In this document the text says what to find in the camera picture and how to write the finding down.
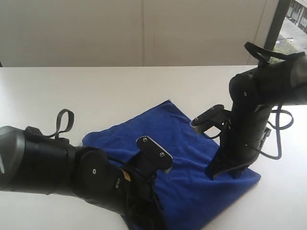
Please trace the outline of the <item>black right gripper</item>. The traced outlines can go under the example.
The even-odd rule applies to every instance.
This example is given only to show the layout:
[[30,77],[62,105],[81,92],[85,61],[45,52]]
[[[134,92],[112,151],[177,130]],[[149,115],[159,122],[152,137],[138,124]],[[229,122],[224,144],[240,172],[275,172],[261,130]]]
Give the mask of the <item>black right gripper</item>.
[[265,140],[265,134],[222,134],[220,147],[205,169],[206,176],[214,180],[230,172],[233,179],[238,179],[258,159]]

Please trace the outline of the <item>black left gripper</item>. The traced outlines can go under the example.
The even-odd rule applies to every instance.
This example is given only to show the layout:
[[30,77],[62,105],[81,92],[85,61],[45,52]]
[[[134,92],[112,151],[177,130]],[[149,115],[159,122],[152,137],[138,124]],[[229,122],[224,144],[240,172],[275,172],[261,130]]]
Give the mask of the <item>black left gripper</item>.
[[121,215],[129,230],[166,230],[163,206],[155,191],[157,174],[146,177],[136,169],[121,167],[123,178],[116,186],[123,192]]

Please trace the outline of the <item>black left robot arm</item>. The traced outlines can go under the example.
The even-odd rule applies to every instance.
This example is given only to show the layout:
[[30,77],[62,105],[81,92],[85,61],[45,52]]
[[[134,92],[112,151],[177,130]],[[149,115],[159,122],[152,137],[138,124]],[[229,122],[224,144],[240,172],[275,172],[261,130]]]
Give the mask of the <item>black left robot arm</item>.
[[171,169],[172,156],[148,136],[138,138],[136,144],[139,152],[122,162],[102,149],[75,147],[34,127],[3,126],[0,188],[77,197],[123,215],[130,230],[166,230],[154,184],[158,170]]

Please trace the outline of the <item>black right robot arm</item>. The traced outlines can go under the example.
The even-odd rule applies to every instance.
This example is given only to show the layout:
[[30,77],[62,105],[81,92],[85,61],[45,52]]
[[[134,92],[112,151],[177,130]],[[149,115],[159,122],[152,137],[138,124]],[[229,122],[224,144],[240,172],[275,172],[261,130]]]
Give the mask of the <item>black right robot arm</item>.
[[307,58],[237,74],[229,82],[229,93],[230,116],[220,147],[205,170],[211,180],[222,173],[238,178],[257,160],[273,107],[307,103]]

